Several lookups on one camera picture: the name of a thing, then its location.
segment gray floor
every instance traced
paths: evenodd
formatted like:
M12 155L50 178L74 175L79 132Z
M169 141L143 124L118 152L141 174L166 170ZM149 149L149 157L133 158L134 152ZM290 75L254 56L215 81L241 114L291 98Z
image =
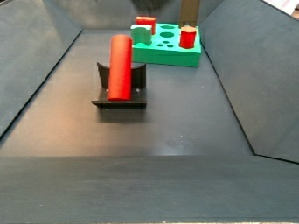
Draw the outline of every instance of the gray floor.
M298 173L262 157L2 157L0 223L298 222Z
M86 31L0 144L0 156L251 155L206 53L149 65L147 109L98 109L96 62L121 31Z
M0 223L299 221L299 166L251 155L206 54L149 66L146 110L91 104L117 33L80 35L2 141Z

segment black holder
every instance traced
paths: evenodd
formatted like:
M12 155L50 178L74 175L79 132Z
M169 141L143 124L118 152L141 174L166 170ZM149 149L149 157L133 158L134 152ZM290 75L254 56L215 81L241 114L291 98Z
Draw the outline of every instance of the black holder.
M99 90L99 97L96 101L92 101L100 108L110 109L134 109L145 108L147 104L146 100L146 64L133 68L133 89L130 101L110 101L108 100L108 75L110 67L98 63L98 73L102 83L102 89Z

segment red peg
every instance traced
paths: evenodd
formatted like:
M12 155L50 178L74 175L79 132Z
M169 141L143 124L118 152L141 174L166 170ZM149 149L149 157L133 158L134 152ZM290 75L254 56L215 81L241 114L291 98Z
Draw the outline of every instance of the red peg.
M195 37L197 28L191 26L185 26L182 28L181 47L186 49L194 48Z
M131 100L133 39L117 35L111 39L108 95L110 101Z
M155 35L155 17L137 17L135 23L138 25L151 25L153 26L153 35Z

